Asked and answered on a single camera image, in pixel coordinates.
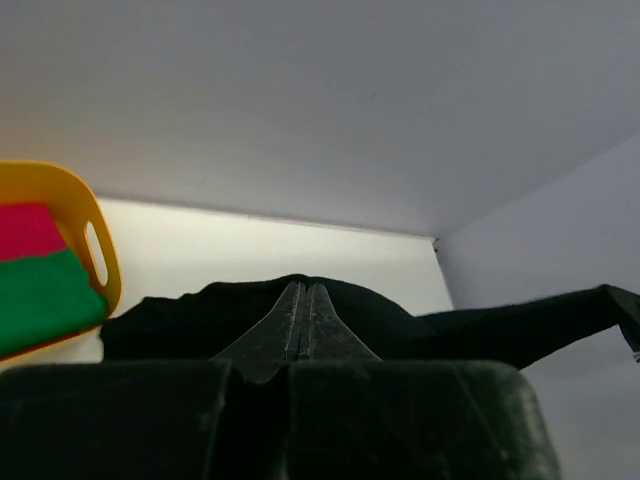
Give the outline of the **black t-shirt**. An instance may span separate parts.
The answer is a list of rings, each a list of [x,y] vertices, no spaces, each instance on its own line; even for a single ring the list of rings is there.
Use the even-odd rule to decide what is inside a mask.
[[[100,332],[107,360],[198,359],[220,353],[292,283],[327,289],[341,321],[383,360],[493,360],[524,369],[628,320],[633,296],[611,285],[516,305],[413,316],[370,289],[300,274],[215,282],[177,299],[146,297]]]

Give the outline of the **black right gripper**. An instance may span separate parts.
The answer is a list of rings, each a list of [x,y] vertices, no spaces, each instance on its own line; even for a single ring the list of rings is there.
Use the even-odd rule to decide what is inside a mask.
[[[638,363],[640,356],[639,296],[612,285],[606,285],[605,290],[622,311],[622,317],[618,321],[619,328],[633,353],[634,361]]]

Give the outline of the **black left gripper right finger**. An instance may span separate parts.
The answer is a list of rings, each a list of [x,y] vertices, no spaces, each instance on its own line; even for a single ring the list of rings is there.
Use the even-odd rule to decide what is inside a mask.
[[[380,361],[338,316],[324,285],[310,290],[304,355],[311,361]]]

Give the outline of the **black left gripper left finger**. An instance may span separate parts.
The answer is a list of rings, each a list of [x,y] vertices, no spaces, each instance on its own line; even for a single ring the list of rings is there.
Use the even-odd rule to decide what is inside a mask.
[[[251,383],[268,383],[287,362],[296,323],[304,310],[304,285],[289,283],[271,310],[231,345],[211,358],[229,361]]]

